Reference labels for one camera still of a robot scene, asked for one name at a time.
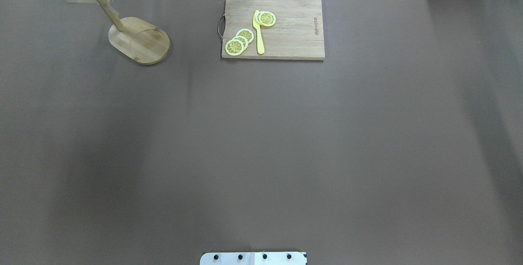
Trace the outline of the upper lemon slice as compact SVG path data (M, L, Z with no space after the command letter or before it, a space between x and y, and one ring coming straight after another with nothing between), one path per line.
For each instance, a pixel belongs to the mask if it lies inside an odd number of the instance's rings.
M249 44L252 43L254 39L254 33L247 28L238 30L236 36L242 36L243 38L246 38L247 43Z

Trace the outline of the middle lemon slice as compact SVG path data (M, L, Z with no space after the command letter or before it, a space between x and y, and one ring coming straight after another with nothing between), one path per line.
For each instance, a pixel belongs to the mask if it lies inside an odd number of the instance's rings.
M243 48L246 49L248 44L249 44L249 41L248 41L248 38L244 37L244 36L235 36L234 38L232 38L232 40L238 40L241 42L241 44L243 45Z

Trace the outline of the wooden cutting board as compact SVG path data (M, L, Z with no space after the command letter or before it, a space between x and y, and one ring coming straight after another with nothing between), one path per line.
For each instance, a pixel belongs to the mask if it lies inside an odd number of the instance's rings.
M255 10L273 12L276 23L261 27L265 53L257 53L256 31L252 26ZM250 60L313 60L325 59L323 10L321 0L225 0L224 37L226 42L240 29L250 29L254 40L237 58Z

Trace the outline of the yellow plastic knife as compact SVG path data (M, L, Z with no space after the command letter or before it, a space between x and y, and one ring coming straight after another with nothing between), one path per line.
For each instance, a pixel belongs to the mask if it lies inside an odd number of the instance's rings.
M262 33L261 33L262 32L261 27L257 20L258 14L259 14L259 10L255 10L255 12L253 14L252 26L254 27L254 29L256 31L257 53L259 53L260 55L263 55L265 53L265 46L264 46L263 37L262 37Z

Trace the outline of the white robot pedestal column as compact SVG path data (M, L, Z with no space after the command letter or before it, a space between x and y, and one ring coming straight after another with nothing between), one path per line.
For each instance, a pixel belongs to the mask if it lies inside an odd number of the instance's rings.
M200 265L307 265L306 252L208 252Z

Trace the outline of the lemon slice stack end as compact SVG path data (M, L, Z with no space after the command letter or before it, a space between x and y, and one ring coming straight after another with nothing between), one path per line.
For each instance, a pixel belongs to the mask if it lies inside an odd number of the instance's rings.
M226 42L224 51L230 56L239 56L245 49L240 41L231 39Z

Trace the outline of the wooden cup storage rack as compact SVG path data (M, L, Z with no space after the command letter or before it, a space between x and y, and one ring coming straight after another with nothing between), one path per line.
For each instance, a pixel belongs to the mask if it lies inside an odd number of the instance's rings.
M171 46L168 35L157 26L129 16L123 19L112 8L112 0L95 0L112 22L108 40L114 48L142 65L164 60Z

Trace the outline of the lemon slice by knife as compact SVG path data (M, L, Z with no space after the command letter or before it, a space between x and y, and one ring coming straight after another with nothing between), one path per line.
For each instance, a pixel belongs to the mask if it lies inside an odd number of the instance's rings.
M276 16L273 12L260 11L257 15L257 22L264 27L272 27L276 23Z

